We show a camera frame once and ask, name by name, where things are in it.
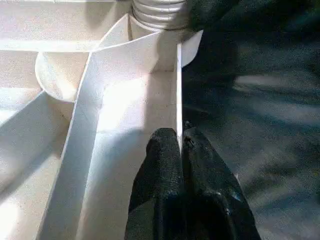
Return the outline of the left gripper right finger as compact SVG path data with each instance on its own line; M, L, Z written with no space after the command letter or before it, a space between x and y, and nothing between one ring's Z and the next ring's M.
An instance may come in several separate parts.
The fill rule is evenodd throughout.
M235 175L196 127L183 133L182 166L191 240L259 240Z

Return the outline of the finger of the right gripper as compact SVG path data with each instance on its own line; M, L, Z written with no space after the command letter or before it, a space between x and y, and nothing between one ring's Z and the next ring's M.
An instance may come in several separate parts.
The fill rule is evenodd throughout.
M237 4L237 0L188 0L187 28L193 31L203 30L220 20Z

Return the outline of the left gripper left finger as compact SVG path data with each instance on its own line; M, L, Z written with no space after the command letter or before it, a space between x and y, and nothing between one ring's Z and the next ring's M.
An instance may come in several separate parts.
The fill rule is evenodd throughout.
M184 182L176 132L157 129L145 153L132 185L124 238L182 240Z

